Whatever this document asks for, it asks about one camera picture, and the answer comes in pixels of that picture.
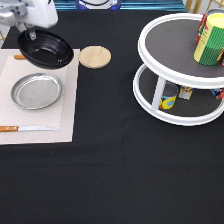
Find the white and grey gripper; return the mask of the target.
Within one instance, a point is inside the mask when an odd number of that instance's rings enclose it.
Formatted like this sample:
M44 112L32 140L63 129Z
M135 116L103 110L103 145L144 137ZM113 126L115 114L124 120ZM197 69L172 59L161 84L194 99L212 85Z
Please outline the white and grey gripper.
M50 28L58 21L53 0L0 0L0 24L28 30L31 40L36 39L35 26Z

